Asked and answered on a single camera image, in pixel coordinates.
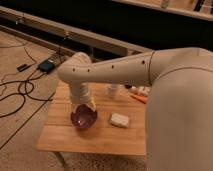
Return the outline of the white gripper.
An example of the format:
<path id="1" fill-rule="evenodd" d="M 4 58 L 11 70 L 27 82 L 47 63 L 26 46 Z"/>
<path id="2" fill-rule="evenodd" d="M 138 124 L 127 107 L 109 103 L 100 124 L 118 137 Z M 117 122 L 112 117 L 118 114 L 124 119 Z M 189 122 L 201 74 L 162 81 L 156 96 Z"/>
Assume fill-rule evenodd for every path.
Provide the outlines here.
<path id="1" fill-rule="evenodd" d="M 96 110 L 94 98 L 91 93 L 86 93 L 83 95 L 70 94 L 70 100 L 71 100 L 71 106 L 73 111 L 76 111 L 80 105 L 86 105 L 92 111 Z"/>

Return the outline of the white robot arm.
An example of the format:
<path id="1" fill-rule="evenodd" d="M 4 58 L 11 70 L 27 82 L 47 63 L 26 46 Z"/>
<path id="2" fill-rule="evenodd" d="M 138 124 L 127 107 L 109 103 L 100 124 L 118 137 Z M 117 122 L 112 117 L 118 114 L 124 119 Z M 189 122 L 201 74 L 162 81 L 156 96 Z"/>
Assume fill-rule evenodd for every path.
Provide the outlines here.
<path id="1" fill-rule="evenodd" d="M 159 50 L 93 63 L 78 52 L 58 69 L 74 103 L 90 82 L 149 86 L 145 111 L 148 171 L 213 171 L 213 52 Z"/>

